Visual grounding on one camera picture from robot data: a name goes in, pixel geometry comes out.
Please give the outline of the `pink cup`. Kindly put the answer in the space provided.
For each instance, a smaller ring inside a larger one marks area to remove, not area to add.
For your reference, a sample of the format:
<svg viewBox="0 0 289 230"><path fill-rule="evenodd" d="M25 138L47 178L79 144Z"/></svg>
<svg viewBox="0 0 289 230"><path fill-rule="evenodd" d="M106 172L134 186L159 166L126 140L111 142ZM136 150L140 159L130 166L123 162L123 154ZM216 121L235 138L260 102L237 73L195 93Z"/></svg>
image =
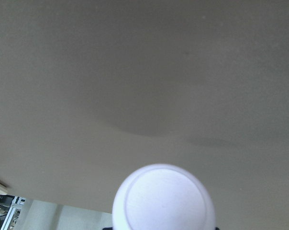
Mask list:
<svg viewBox="0 0 289 230"><path fill-rule="evenodd" d="M131 173L112 206L114 230L216 230L211 196L190 172L151 164Z"/></svg>

